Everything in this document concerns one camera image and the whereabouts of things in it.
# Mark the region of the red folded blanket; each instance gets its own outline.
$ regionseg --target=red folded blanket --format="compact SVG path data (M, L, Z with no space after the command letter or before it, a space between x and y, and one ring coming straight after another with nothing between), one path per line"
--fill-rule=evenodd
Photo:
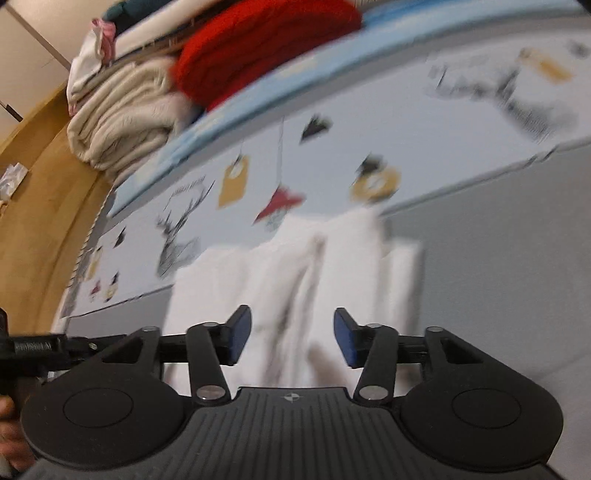
M242 0L192 36L173 75L211 110L282 63L360 27L360 13L345 0Z

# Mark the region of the beige folded blanket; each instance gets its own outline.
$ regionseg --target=beige folded blanket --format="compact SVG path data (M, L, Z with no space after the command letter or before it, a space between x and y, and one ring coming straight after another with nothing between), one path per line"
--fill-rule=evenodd
M163 57L130 64L109 78L70 121L72 152L118 184L187 128L199 110L171 91L173 63Z

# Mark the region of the round black pad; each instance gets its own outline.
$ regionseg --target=round black pad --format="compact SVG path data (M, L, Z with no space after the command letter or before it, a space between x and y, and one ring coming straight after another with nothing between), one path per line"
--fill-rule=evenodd
M414 387L401 405L411 438L460 468L500 472L545 461L562 412L543 388L508 368L462 365Z
M133 407L134 401L127 393L113 388L89 388L66 401L64 415L74 425L95 429L125 420Z
M181 397L131 365L76 369L45 385L22 410L31 447L71 468L124 466L164 447L183 421Z
M453 399L454 413L468 425L481 429L500 429L519 418L519 402L506 392L477 388L460 393Z

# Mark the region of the hanging ornament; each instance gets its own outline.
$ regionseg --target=hanging ornament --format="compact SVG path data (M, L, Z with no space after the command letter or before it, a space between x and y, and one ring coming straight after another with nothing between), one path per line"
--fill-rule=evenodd
M329 118L321 118L320 115L313 115L310 123L304 128L304 131L301 135L300 143L309 140L316 135L321 133L326 133L332 127L332 121Z
M94 288L90 291L90 301L94 301L99 292L100 292L100 280L97 280Z
M591 56L591 48L584 43L580 42L569 42L569 52L573 57L584 60Z
M277 230L287 212L299 207L305 200L304 195L291 193L286 187L279 185L267 206L257 215L255 223L265 220L270 230Z
M519 52L517 60L554 84L568 82L573 78L573 74L565 67L534 48L523 48Z
M96 274L96 270L99 268L100 258L103 255L103 248L97 248L94 253L92 254L92 258L90 259L90 265L86 272L86 279L92 280Z
M224 171L222 189L217 200L217 208L224 208L244 197L248 181L248 155L239 154L236 161Z
M105 294L105 302L107 302L113 298L113 295L115 295L115 293L117 292L118 286L119 286L119 272L117 272L115 275L113 275L113 279L111 280L111 284L109 285L109 288L107 288L107 291Z
M120 246L123 243L123 240L125 240L125 227L123 227L123 230L121 230L121 233L117 237L117 240L115 241L115 246L113 248Z
M275 231L281 225L285 214L292 208L300 206L306 200L306 196L297 193L291 193L287 187L281 184L281 175L283 167L283 125L285 117L281 119L279 129L279 145L277 150L277 190L271 196L271 200L265 208L261 210L254 223L265 220L267 228Z
M351 186L355 202L381 202L389 199L400 185L400 173L388 166L383 158L368 155L357 169L357 179Z

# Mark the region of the yellow tag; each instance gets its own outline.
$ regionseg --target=yellow tag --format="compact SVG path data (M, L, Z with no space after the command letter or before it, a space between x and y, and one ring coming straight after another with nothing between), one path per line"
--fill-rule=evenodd
M355 202L380 202L390 198L400 185L400 173L386 167L369 175L361 175L351 186L351 199Z
M217 200L217 207L224 208L244 197L248 181L249 157L241 155L229 165L223 175L222 190Z
M568 82L573 78L573 74L565 67L534 48L523 48L519 52L518 60L556 85Z
M103 254L102 247L99 247L95 250L92 254L92 259L90 260L90 265L88 266L88 270L86 272L86 280L92 280L92 278L96 274L96 270L99 267L100 258Z

